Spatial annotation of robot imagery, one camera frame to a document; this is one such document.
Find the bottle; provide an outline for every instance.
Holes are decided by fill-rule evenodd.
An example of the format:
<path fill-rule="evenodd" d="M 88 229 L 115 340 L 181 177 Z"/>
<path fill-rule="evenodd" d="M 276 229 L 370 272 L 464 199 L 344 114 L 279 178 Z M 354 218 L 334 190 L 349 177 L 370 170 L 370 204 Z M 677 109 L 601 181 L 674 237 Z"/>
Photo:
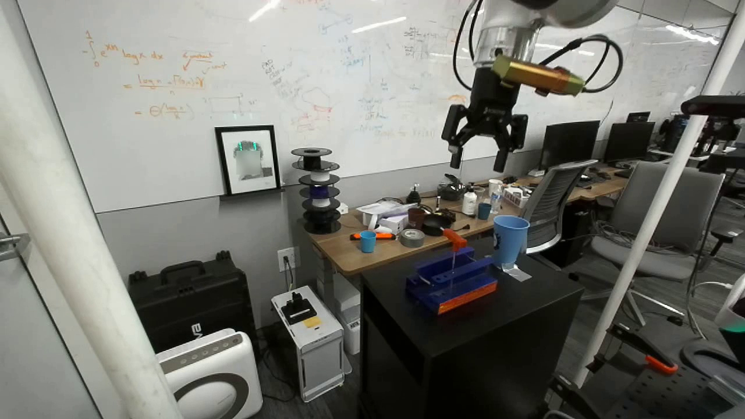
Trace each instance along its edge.
<path fill-rule="evenodd" d="M 464 194 L 464 208 L 462 208 L 462 212 L 464 212 L 465 217 L 475 217 L 477 202 L 481 202 L 481 197 L 477 197 L 472 190 Z"/>
<path fill-rule="evenodd" d="M 411 190 L 411 195 L 406 197 L 406 202 L 421 204 L 419 183 L 414 183 L 414 188 Z"/>
<path fill-rule="evenodd" d="M 503 204 L 503 181 L 490 178 L 490 197 L 491 197 L 491 212 L 496 213 Z"/>

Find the white column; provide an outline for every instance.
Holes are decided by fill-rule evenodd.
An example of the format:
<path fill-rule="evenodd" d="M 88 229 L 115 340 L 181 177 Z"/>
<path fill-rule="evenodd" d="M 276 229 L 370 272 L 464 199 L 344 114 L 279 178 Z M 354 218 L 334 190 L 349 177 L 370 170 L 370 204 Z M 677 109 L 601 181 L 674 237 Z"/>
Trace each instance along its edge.
<path fill-rule="evenodd" d="M 0 181 L 129 414 L 177 419 L 174 397 L 88 208 L 15 6 L 0 5 Z"/>
<path fill-rule="evenodd" d="M 719 53 L 717 53 L 712 73 L 702 88 L 702 96 L 717 96 L 722 91 L 727 74 L 740 53 L 743 38 L 745 38 L 745 2 L 739 5 L 736 19 L 727 33 L 727 39 L 725 39 Z M 642 258 L 642 253 L 658 230 L 658 224 L 659 224 L 663 210 L 668 208 L 668 199 L 672 199 L 675 183 L 677 183 L 677 178 L 692 155 L 692 149 L 696 146 L 696 140 L 702 134 L 703 123 L 705 123 L 705 117 L 692 117 L 680 141 L 677 141 L 677 149 L 672 159 L 672 164 L 668 164 L 668 170 L 655 194 L 649 212 L 648 212 L 648 217 L 634 239 L 631 253 L 630 253 L 630 258 L 626 258 L 626 262 L 612 287 L 612 294 L 610 294 L 605 309 L 597 323 L 597 331 L 591 334 L 591 341 L 582 357 L 580 369 L 576 375 L 578 386 L 582 386 L 587 380 L 585 365 L 589 365 L 594 360 L 594 357 L 599 354 L 599 348 L 604 346 L 605 331 L 610 327 L 614 315 L 619 312 L 619 305 L 625 302 L 625 296 L 631 287 L 634 272 L 635 272 L 635 267 L 639 267 L 639 262 L 640 262 L 640 258 Z"/>

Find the portrait photo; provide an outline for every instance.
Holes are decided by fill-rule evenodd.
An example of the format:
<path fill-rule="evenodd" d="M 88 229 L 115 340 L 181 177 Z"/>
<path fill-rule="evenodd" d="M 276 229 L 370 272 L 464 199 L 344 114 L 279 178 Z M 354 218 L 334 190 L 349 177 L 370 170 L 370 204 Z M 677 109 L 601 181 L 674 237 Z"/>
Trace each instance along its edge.
<path fill-rule="evenodd" d="M 279 188 L 273 125 L 214 127 L 226 195 Z"/>

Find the white fan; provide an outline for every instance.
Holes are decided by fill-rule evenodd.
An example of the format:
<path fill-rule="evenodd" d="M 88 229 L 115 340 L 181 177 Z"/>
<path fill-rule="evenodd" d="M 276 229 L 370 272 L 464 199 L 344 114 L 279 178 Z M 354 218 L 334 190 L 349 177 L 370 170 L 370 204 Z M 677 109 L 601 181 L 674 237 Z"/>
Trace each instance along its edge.
<path fill-rule="evenodd" d="M 233 327 L 159 354 L 185 419 L 244 419 L 262 410 L 251 340 Z"/>

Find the white printer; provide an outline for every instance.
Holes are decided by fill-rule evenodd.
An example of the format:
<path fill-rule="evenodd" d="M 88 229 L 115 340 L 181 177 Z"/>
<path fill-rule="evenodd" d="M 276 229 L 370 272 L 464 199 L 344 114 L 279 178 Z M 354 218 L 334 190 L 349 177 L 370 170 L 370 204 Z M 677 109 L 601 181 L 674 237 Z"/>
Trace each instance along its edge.
<path fill-rule="evenodd" d="M 306 402 L 344 383 L 342 326 L 322 305 L 310 287 L 273 298 L 273 305 L 293 341 L 298 386 Z"/>

